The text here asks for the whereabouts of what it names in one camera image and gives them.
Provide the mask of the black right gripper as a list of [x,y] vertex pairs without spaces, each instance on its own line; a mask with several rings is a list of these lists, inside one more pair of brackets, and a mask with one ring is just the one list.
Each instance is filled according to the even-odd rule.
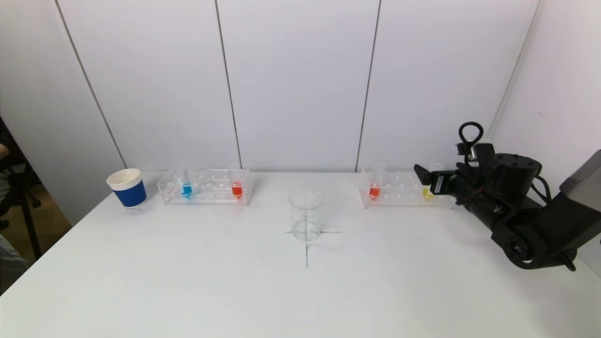
[[453,197],[456,205],[467,210],[489,209],[489,199],[483,195],[483,186],[476,185],[457,170],[430,173],[416,163],[414,172],[422,185],[430,185],[430,192],[434,195]]

